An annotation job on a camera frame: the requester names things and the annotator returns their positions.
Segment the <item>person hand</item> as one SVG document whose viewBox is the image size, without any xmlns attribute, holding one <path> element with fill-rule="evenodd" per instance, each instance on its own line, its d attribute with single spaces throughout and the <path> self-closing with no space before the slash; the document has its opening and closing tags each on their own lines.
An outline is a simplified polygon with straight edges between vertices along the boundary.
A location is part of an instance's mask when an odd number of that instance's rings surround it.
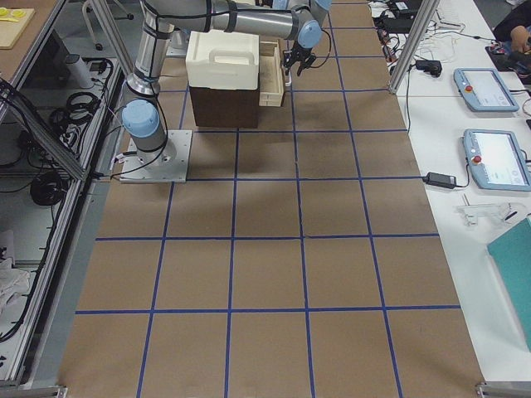
<svg viewBox="0 0 531 398">
<path fill-rule="evenodd" d="M 530 33 L 524 26 L 516 26 L 510 32 L 511 49 L 520 53 L 530 50 L 529 45 Z"/>
</svg>

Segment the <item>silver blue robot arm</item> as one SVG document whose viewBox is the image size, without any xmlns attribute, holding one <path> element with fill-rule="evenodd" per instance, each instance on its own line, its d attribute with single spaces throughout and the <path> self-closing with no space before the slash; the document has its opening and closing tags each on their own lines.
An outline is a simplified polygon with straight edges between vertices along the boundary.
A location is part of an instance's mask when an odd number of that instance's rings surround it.
<svg viewBox="0 0 531 398">
<path fill-rule="evenodd" d="M 144 1 L 145 14 L 124 126 L 141 153 L 157 153 L 167 142 L 157 109 L 159 78 L 175 31 L 190 35 L 185 65 L 198 127 L 258 125 L 260 39 L 289 40 L 285 68 L 312 66 L 328 1 Z"/>
</svg>

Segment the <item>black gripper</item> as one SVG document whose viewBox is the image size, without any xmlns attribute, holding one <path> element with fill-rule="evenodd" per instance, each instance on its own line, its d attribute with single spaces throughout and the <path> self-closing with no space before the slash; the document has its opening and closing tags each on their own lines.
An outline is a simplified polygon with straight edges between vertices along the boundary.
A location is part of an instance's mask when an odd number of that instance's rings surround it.
<svg viewBox="0 0 531 398">
<path fill-rule="evenodd" d="M 309 69 L 315 60 L 316 55 L 310 49 L 300 46 L 293 46 L 291 49 L 283 51 L 283 68 L 286 75 L 290 73 L 290 68 L 299 62 L 296 75 L 300 76 L 302 71 Z"/>
</svg>

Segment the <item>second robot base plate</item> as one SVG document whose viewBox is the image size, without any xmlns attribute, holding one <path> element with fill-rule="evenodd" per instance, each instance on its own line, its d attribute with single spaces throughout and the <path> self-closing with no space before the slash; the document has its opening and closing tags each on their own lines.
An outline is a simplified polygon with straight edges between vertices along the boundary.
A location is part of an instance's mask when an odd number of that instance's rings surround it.
<svg viewBox="0 0 531 398">
<path fill-rule="evenodd" d="M 134 140 L 130 139 L 128 151 L 134 154 L 124 159 L 119 180 L 132 183 L 185 183 L 191 146 L 192 130 L 169 130 L 165 148 L 153 153 L 138 151 Z"/>
</svg>

